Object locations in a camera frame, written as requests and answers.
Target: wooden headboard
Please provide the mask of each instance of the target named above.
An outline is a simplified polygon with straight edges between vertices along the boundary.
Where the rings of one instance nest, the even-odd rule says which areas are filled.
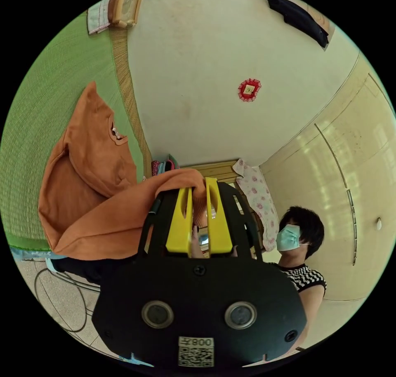
[[[220,163],[190,165],[188,167],[183,167],[183,168],[193,168],[199,171],[203,177],[216,178],[219,182],[226,182],[228,184],[231,184],[241,193],[242,198],[244,199],[246,205],[249,207],[250,213],[252,214],[256,222],[257,231],[259,233],[260,247],[261,249],[263,249],[263,244],[262,244],[263,233],[264,233],[263,224],[259,219],[259,217],[257,216],[256,212],[254,212],[253,209],[250,208],[246,196],[244,195],[244,193],[241,191],[240,187],[236,183],[236,178],[239,175],[236,172],[234,172],[232,167],[237,161],[238,160],[231,160],[231,161],[222,161]]]

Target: woman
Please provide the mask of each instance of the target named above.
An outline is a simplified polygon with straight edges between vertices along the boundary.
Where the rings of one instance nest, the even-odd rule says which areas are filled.
[[[308,335],[319,306],[326,292],[326,281],[322,274],[305,265],[322,245],[325,236],[323,223],[319,216],[305,208],[291,207],[279,223],[276,247],[281,254],[277,266],[292,281],[299,293],[306,314],[306,326],[288,353],[301,346]]]

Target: black and white zigzag shirt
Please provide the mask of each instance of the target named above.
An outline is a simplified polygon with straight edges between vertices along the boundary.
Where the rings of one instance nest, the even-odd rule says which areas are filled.
[[[297,289],[297,292],[302,292],[304,289],[308,289],[309,287],[322,285],[325,288],[325,292],[327,289],[327,283],[323,277],[323,275],[316,271],[311,270],[305,264],[302,264],[298,267],[281,267],[277,263],[269,263],[273,266],[278,267],[281,271],[283,271],[289,279],[293,282],[293,285]]]

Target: short black hair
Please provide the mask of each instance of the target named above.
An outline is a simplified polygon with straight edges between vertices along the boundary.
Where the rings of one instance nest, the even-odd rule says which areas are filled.
[[[310,209],[290,207],[279,223],[279,231],[283,230],[290,221],[300,227],[300,240],[307,242],[308,251],[305,259],[312,256],[322,245],[325,237],[325,228],[320,217]]]

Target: woman's arm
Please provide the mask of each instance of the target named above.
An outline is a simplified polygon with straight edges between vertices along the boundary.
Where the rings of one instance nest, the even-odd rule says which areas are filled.
[[[293,352],[297,347],[301,346],[301,344],[305,341],[308,335],[308,331],[312,326],[312,322],[315,320],[316,315],[318,314],[319,307],[322,304],[324,294],[325,294],[325,288],[322,285],[315,285],[309,287],[308,289],[305,289],[299,293],[300,300],[304,307],[304,311],[306,315],[306,325],[300,337],[296,340],[292,348],[290,348],[290,350],[287,353]]]

